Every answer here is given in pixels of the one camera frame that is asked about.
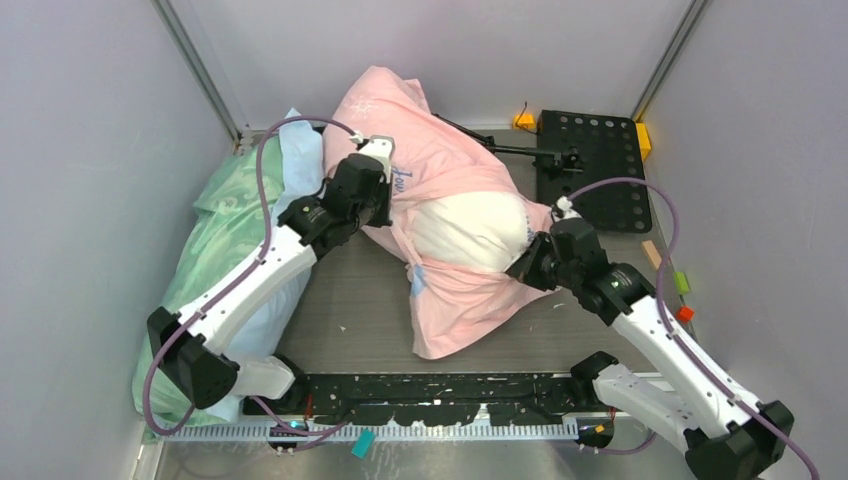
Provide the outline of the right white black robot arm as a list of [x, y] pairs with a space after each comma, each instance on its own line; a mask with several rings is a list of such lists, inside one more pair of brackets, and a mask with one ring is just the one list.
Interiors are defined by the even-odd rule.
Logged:
[[669, 317], [633, 266], [608, 260], [580, 217], [539, 232], [507, 274], [540, 291], [569, 290], [580, 306], [627, 339], [662, 374], [665, 392], [598, 351], [574, 365], [574, 403], [602, 404], [643, 423], [680, 451], [698, 479], [755, 479], [780, 460], [794, 424], [781, 402], [763, 403], [733, 380]]

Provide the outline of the pink pillowcase with blue script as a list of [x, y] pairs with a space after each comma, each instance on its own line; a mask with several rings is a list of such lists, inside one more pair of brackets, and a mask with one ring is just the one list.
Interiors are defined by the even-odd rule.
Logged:
[[366, 234], [406, 265], [416, 355], [429, 360], [452, 355], [541, 297], [539, 290], [505, 271], [478, 272], [423, 258], [412, 244], [409, 233], [416, 208], [463, 193], [517, 195], [529, 216], [532, 240], [552, 224], [549, 207], [522, 195], [499, 159], [433, 116], [419, 81], [372, 66], [347, 91], [334, 119], [367, 136], [385, 135], [395, 141], [391, 224], [369, 227]]

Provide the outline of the white pillow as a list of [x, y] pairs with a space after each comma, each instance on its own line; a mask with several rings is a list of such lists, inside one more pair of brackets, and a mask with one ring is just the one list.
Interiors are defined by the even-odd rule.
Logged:
[[504, 272], [533, 237], [519, 197], [470, 192], [421, 203], [409, 237], [418, 254], [478, 272]]

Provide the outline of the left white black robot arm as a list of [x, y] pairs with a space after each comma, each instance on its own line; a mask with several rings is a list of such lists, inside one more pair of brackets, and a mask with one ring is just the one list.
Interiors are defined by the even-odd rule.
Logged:
[[175, 312], [159, 307], [149, 316], [159, 369], [194, 407], [209, 408], [229, 395], [267, 398], [284, 414], [305, 405], [307, 389], [283, 360], [227, 350], [259, 307], [297, 275], [362, 227], [389, 225], [391, 156], [387, 140], [348, 155], [322, 194], [292, 201], [269, 239], [210, 290]]

